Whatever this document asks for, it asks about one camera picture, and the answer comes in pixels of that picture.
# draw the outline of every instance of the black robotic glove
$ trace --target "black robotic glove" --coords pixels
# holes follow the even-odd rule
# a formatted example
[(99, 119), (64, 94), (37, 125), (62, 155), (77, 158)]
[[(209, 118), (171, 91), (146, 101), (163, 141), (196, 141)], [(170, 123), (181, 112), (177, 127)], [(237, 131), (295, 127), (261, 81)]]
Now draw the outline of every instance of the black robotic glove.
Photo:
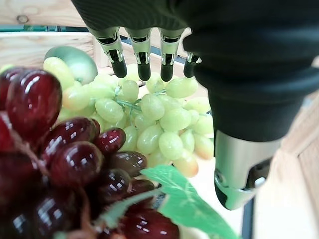
[[(215, 133), (215, 190), (233, 210), (265, 182), (305, 95), (319, 88), (318, 0), (72, 0), (90, 32), (126, 74), (117, 29), (127, 29), (141, 79), (149, 70), (149, 32), (159, 27), (161, 76), (169, 80), (185, 27), (197, 80), (208, 89)], [(197, 57), (201, 63), (195, 64)]]

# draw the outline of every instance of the screw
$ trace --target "screw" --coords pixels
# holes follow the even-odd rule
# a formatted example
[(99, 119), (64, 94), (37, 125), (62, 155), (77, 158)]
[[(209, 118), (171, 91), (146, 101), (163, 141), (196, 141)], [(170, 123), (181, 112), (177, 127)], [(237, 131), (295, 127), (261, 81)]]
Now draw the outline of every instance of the screw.
[(18, 15), (16, 17), (16, 20), (20, 23), (20, 24), (25, 24), (29, 21), (29, 18), (26, 15)]

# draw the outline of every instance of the red grape bunch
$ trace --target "red grape bunch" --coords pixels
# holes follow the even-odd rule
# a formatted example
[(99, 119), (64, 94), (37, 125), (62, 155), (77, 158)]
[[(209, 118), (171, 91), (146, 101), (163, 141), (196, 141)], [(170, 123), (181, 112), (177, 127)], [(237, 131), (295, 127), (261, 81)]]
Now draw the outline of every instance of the red grape bunch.
[(0, 239), (179, 239), (178, 227), (151, 209), (153, 198), (132, 205), (116, 229), (95, 231), (93, 220), (116, 201), (155, 189), (135, 179), (147, 159), (118, 150), (117, 127), (98, 120), (56, 122), (59, 80), (41, 69), (11, 67), (0, 74)]

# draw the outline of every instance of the green grape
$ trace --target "green grape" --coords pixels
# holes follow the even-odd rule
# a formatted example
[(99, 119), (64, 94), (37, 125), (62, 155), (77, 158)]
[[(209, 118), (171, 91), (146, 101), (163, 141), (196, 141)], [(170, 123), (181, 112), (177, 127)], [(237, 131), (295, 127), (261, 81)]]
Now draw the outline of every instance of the green grape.
[(171, 80), (165, 89), (166, 94), (173, 98), (184, 98), (194, 94), (197, 88), (198, 82), (194, 77), (182, 77)]
[(99, 116), (97, 113), (95, 113), (95, 114), (92, 114), (89, 118), (94, 119), (99, 123), (101, 133), (105, 130), (105, 128), (104, 128), (105, 121), (101, 116)]
[(135, 126), (140, 130), (144, 131), (146, 128), (155, 124), (155, 120), (151, 120), (143, 114), (138, 114), (134, 120)]
[(95, 78), (94, 82), (100, 83), (102, 85), (106, 85), (110, 87), (112, 90), (115, 90), (119, 83), (119, 78), (117, 78), (115, 75), (110, 76), (107, 73), (99, 73)]
[(165, 112), (162, 102), (152, 94), (143, 96), (141, 100), (141, 110), (142, 113), (151, 120), (159, 120)]
[(113, 99), (115, 97), (114, 90), (110, 88), (109, 86), (104, 85), (102, 83), (92, 81), (87, 86), (88, 86), (90, 97), (94, 99), (102, 99), (102, 98)]
[(82, 84), (79, 81), (74, 81), (73, 87), (81, 87)]
[(74, 76), (67, 64), (60, 58), (55, 56), (46, 58), (43, 62), (43, 69), (59, 80), (63, 91), (73, 86)]
[(161, 79), (158, 72), (151, 73), (151, 77), (146, 81), (146, 88), (150, 93), (155, 93), (165, 88), (165, 82)]
[(107, 122), (116, 123), (124, 115), (122, 107), (111, 99), (98, 99), (95, 102), (96, 112)]
[(203, 135), (194, 134), (195, 152), (203, 159), (211, 159), (214, 154), (213, 141)]
[(0, 67), (0, 74), (1, 74), (2, 72), (5, 72), (5, 71), (8, 70), (8, 69), (14, 67), (14, 66), (15, 66), (15, 65), (13, 65), (13, 64), (5, 64), (5, 65), (1, 66), (1, 67)]
[(177, 108), (165, 112), (159, 123), (167, 131), (180, 131), (189, 126), (190, 121), (190, 113), (183, 108)]
[(171, 160), (165, 158), (161, 153), (160, 149), (157, 148), (153, 153), (151, 153), (148, 157), (148, 168), (154, 168), (158, 165), (169, 165)]
[(133, 64), (130, 64), (130, 65), (127, 65), (126, 69), (128, 71), (127, 74), (126, 74), (126, 77), (120, 78), (119, 86), (122, 86), (122, 84), (125, 81), (127, 81), (127, 80), (132, 80), (132, 81), (135, 81), (135, 82), (138, 82), (140, 80), (137, 64), (133, 63)]
[(133, 151), (138, 141), (138, 129), (134, 126), (128, 126), (124, 129), (126, 140), (119, 151)]
[(199, 120), (199, 113), (196, 110), (189, 110), (188, 112), (191, 115), (191, 120), (189, 125), (196, 124), (197, 121)]
[(130, 119), (132, 122), (134, 122), (136, 116), (138, 116), (141, 113), (141, 111), (138, 111), (136, 109), (131, 109), (128, 106), (124, 106), (124, 109), (128, 119)]
[(195, 97), (187, 101), (184, 108), (187, 110), (196, 110), (200, 114), (205, 114), (210, 110), (209, 99), (207, 97)]
[(90, 99), (90, 102), (87, 105), (87, 107), (85, 107), (84, 109), (82, 109), (80, 111), (76, 111), (74, 113), (77, 116), (84, 116), (84, 117), (91, 116), (93, 113), (95, 113), (95, 100), (94, 99)]
[(89, 103), (89, 92), (84, 87), (71, 86), (63, 91), (62, 105), (70, 111), (80, 111)]
[(163, 133), (161, 127), (152, 125), (145, 129), (139, 136), (137, 148), (142, 154), (150, 154), (159, 146), (159, 137)]
[(135, 81), (128, 80), (122, 84), (122, 92), (124, 100), (133, 103), (138, 99), (139, 87)]
[(60, 123), (61, 121), (73, 118), (75, 116), (74, 112), (62, 107), (55, 123)]
[(211, 115), (200, 116), (193, 130), (198, 134), (208, 134), (214, 132), (213, 117)]
[(164, 132), (159, 137), (159, 149), (165, 158), (177, 160), (183, 152), (183, 142), (173, 132)]
[(185, 177), (194, 177), (198, 173), (198, 163), (194, 155), (183, 149), (182, 155), (178, 160), (174, 160), (175, 168)]
[(126, 115), (123, 115), (123, 117), (121, 118), (120, 121), (116, 122), (116, 123), (110, 123), (110, 122), (105, 122), (104, 124), (104, 128), (112, 128), (112, 127), (116, 127), (116, 128), (124, 128), (126, 125), (126, 121), (127, 121), (127, 117)]
[(181, 103), (178, 102), (176, 99), (166, 95), (166, 94), (160, 94), (158, 95), (159, 100), (162, 102), (165, 112), (168, 112), (170, 110), (181, 108)]
[(186, 100), (184, 98), (180, 98), (180, 99), (175, 99), (177, 100), (178, 102), (180, 102), (181, 106), (184, 107), (184, 105), (186, 104)]
[(184, 148), (193, 153), (195, 148), (195, 139), (191, 129), (186, 130), (180, 135), (180, 139), (183, 142)]

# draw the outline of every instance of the red grape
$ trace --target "red grape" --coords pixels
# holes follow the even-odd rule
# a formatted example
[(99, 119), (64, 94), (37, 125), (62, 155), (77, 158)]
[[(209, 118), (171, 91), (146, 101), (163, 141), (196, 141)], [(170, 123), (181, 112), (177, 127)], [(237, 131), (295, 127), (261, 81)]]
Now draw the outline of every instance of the red grape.
[(0, 111), (5, 110), (6, 97), (11, 81), (24, 70), (23, 67), (13, 67), (0, 74)]
[(57, 231), (72, 229), (78, 223), (75, 194), (46, 191), (29, 203), (17, 203), (11, 215), (0, 219), (1, 239), (48, 239)]
[[(155, 189), (155, 186), (150, 180), (147, 180), (147, 179), (133, 180), (132, 188), (128, 193), (128, 197), (131, 197), (140, 193), (144, 193), (147, 191), (151, 191), (154, 189)], [(153, 197), (147, 198), (141, 202), (138, 202), (137, 205), (138, 206), (147, 205), (152, 199)]]
[(179, 239), (178, 226), (153, 209), (141, 208), (139, 212), (128, 213), (121, 231), (126, 238)]
[(110, 128), (101, 133), (94, 144), (100, 149), (104, 156), (108, 156), (118, 151), (125, 143), (126, 135), (121, 128)]
[(103, 155), (90, 142), (66, 145), (54, 156), (50, 180), (59, 187), (78, 188), (91, 183), (99, 174)]
[(0, 210), (8, 210), (12, 200), (42, 186), (41, 174), (28, 156), (0, 154)]
[(95, 124), (90, 119), (65, 120), (56, 125), (45, 137), (41, 158), (49, 165), (56, 152), (63, 146), (76, 141), (93, 141), (96, 131)]
[(34, 239), (28, 217), (30, 205), (17, 205), (11, 215), (0, 219), (1, 239)]
[(102, 171), (93, 186), (102, 205), (123, 199), (131, 187), (131, 178), (121, 169)]
[(59, 81), (43, 70), (26, 70), (10, 83), (6, 110), (20, 136), (36, 143), (56, 121), (62, 103)]
[(108, 168), (120, 168), (131, 177), (140, 175), (140, 170), (146, 168), (146, 157), (138, 152), (116, 152), (108, 161)]
[(92, 121), (94, 122), (95, 124), (95, 128), (96, 128), (96, 135), (95, 135), (95, 138), (97, 138), (101, 132), (101, 126), (100, 124), (95, 120), (95, 119), (92, 119)]
[(102, 231), (102, 233), (99, 234), (97, 239), (110, 239), (111, 234), (112, 232), (109, 229), (105, 228), (104, 231)]
[(7, 124), (0, 117), (0, 152), (9, 152), (14, 149), (14, 141)]
[(57, 231), (78, 224), (78, 205), (72, 191), (51, 190), (36, 201), (31, 212), (34, 238), (52, 238)]

